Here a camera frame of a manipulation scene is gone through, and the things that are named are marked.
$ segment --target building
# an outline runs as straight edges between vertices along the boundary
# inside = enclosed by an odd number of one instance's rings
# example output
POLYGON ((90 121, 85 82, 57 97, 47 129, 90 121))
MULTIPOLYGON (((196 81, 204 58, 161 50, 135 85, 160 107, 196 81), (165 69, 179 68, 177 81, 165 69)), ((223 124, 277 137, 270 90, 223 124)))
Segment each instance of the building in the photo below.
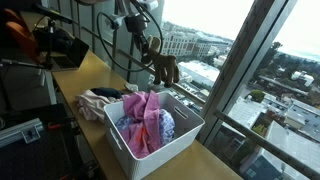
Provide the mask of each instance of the building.
POLYGON ((282 114, 288 110, 288 105, 277 100, 276 96, 263 92, 265 94, 261 104, 265 105, 269 110, 282 114))
POLYGON ((275 92, 278 96, 281 96, 285 93, 292 93, 295 96, 300 97, 306 97, 308 96, 308 92, 302 91, 297 88, 292 88, 290 86, 287 86, 285 84, 282 84, 274 79, 265 77, 265 76, 259 76, 259 80, 257 83, 261 86, 263 86, 268 92, 275 92))
POLYGON ((215 66, 223 66, 223 64, 225 63, 225 61, 227 60, 227 56, 221 55, 218 58, 214 58, 213 59, 213 64, 215 66))
POLYGON ((175 56, 191 55, 197 42, 195 34, 176 31, 165 32, 163 39, 162 53, 175 56))
POLYGON ((193 80, 208 86, 213 86, 220 70, 200 61, 180 62, 179 70, 192 76, 193 80))
MULTIPOLYGON (((317 172, 320 172, 319 144, 284 129, 273 121, 265 137, 270 143, 287 152, 317 172)), ((241 166, 240 172, 245 179, 308 179, 297 170, 285 165, 280 159, 266 151, 258 149, 241 166)))
POLYGON ((264 105, 239 97, 233 105, 228 116, 242 124, 244 127, 251 129, 261 113, 266 113, 264 105))
POLYGON ((290 110, 294 111, 298 114, 303 115, 306 118, 306 122, 309 125, 317 125, 320 124, 320 110, 310 106, 306 103, 298 101, 296 99, 291 99, 292 105, 290 106, 290 110))
POLYGON ((197 57, 209 56, 215 52, 225 52, 229 46, 228 42, 220 38, 204 35, 202 32, 188 32, 183 29, 175 29, 175 25, 166 23, 163 26, 163 54, 175 56, 197 57))
POLYGON ((296 81, 301 81, 301 83, 303 83, 306 87, 309 87, 314 81, 314 78, 308 75, 307 72, 305 71, 302 71, 302 72, 295 71, 291 75, 291 79, 296 81))
POLYGON ((197 57, 208 56, 212 47, 216 47, 219 52, 225 52, 229 46, 228 42, 216 37, 210 37, 202 32, 197 32, 197 42, 193 48, 193 54, 197 57))
POLYGON ((284 122, 291 127, 301 129, 306 124, 306 118, 290 109, 285 113, 284 122))

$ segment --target pink cloth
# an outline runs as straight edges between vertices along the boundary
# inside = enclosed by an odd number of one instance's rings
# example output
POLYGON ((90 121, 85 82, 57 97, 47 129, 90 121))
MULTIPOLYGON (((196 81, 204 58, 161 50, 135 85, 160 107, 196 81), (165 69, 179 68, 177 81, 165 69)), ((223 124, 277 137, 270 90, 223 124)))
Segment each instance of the pink cloth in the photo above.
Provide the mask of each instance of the pink cloth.
POLYGON ((123 96, 123 109, 135 123, 120 134, 136 158, 143 158, 161 147, 158 95, 137 92, 123 96))

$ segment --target brown stuffed animal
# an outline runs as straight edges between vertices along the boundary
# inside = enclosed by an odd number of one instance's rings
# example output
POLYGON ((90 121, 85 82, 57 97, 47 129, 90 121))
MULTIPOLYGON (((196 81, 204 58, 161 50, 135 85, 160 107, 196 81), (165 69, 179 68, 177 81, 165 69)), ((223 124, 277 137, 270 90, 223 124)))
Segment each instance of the brown stuffed animal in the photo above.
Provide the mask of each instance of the brown stuffed animal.
POLYGON ((149 51, 145 58, 141 60, 144 64, 153 61, 155 79, 153 84, 158 85, 161 80, 165 83, 164 87, 169 88, 171 84, 179 82, 179 69, 176 64, 176 57, 173 55, 159 54, 160 39, 158 37, 148 37, 149 51))

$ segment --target rooftop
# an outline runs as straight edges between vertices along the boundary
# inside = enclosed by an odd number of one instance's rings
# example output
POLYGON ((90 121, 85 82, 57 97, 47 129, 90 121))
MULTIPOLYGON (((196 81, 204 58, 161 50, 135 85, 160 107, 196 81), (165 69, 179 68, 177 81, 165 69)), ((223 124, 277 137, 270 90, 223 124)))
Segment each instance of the rooftop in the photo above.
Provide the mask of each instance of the rooftop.
POLYGON ((247 101, 242 97, 237 99, 228 116, 251 129, 261 112, 266 113, 266 108, 257 102, 247 101))
MULTIPOLYGON (((310 168, 320 172, 319 144, 309 141, 290 130, 285 130, 275 121, 270 124, 266 139, 278 148, 300 160, 302 163, 307 164, 310 168)), ((283 162, 280 159, 265 149, 261 149, 260 154, 264 156, 271 164, 273 164, 273 166, 277 168, 279 172, 282 172, 281 164, 283 162)), ((285 168, 285 173, 291 176, 293 179, 308 179, 288 165, 285 168)))
POLYGON ((259 78, 261 78, 261 79, 263 79, 263 80, 266 80, 266 81, 269 81, 269 82, 272 82, 272 83, 274 83, 274 84, 276 84, 276 85, 279 85, 279 86, 281 86, 281 87, 290 89, 290 90, 292 90, 292 91, 294 91, 294 92, 297 92, 297 93, 300 93, 300 94, 302 94, 302 95, 305 95, 305 96, 308 95, 307 92, 301 91, 300 89, 297 89, 297 88, 292 88, 292 87, 290 87, 290 86, 284 85, 284 84, 282 84, 282 83, 280 83, 280 82, 278 82, 278 81, 276 81, 276 80, 274 80, 274 79, 271 79, 271 78, 268 78, 268 77, 265 77, 265 76, 259 76, 259 78))
POLYGON ((201 63, 200 61, 190 61, 190 62, 180 62, 179 66, 182 66, 184 68, 187 68, 193 72, 196 72, 202 77, 208 78, 212 80, 213 82, 216 81, 220 74, 220 70, 209 66, 205 63, 201 63))
POLYGON ((298 114, 290 109, 286 112, 285 116, 300 124, 303 124, 303 125, 306 124, 305 123, 306 118, 303 115, 298 114))
POLYGON ((203 34, 202 32, 197 32, 196 35, 198 35, 199 38, 201 38, 202 40, 205 40, 205 41, 213 41, 213 42, 224 42, 224 43, 227 43, 227 42, 225 42, 224 40, 222 40, 222 39, 220 39, 220 38, 207 36, 207 35, 203 34))
POLYGON ((296 99, 291 98, 293 105, 296 105, 302 109, 305 109, 313 114, 319 115, 320 116, 320 109, 317 109, 313 106, 310 106, 309 104, 303 103, 301 101, 298 101, 296 99))

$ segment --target tree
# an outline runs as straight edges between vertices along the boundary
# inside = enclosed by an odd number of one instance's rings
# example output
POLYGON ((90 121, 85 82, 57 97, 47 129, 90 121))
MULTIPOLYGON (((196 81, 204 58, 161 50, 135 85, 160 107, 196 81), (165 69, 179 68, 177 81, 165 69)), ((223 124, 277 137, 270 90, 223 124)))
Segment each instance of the tree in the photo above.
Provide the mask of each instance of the tree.
POLYGON ((265 96, 265 94, 258 89, 252 90, 249 95, 251 95, 253 101, 258 103, 261 103, 265 96))

